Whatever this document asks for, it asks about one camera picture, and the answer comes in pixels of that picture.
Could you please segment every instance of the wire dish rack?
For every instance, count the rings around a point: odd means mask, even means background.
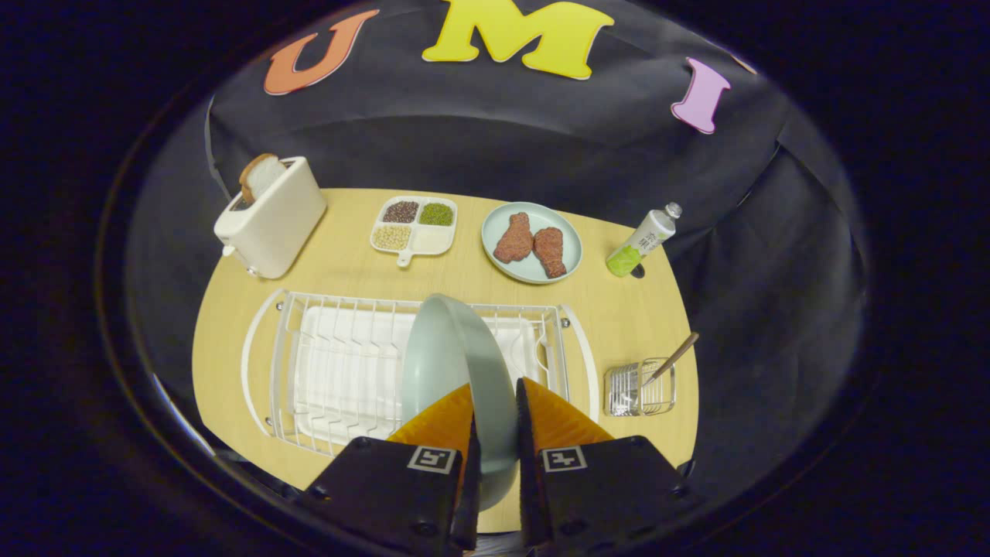
[[[610,416],[650,416],[673,409],[677,401],[677,364],[670,366],[656,381],[645,384],[666,360],[648,358],[605,372],[605,413]]]
[[[250,343],[272,301],[280,311],[272,352],[268,428],[248,388]],[[262,305],[242,357],[245,398],[258,427],[335,455],[357,436],[386,439],[402,426],[403,355],[422,302],[280,290]],[[526,377],[569,399],[560,308],[467,304],[488,325],[512,381]],[[580,339],[582,350],[587,346]]]

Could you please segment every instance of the bottle cap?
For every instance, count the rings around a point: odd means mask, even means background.
[[[674,202],[667,203],[667,206],[663,208],[670,215],[670,218],[677,219],[680,218],[681,208],[680,205]]]

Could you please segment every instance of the bread slice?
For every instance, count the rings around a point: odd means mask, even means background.
[[[241,197],[248,204],[254,203],[286,171],[285,165],[275,155],[259,155],[241,172]]]

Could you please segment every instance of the letter i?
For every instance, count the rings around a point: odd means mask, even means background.
[[[703,134],[715,133],[715,107],[719,104],[722,91],[732,86],[717,71],[700,61],[689,57],[687,62],[694,69],[691,84],[684,100],[670,105],[674,118],[684,122]]]

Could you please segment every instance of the plastic bottle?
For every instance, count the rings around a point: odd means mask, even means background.
[[[674,221],[680,218],[680,215],[680,205],[673,202],[667,203],[662,211],[658,209],[649,211],[629,240],[623,242],[605,260],[605,266],[616,277],[628,275],[649,252],[677,232]]]

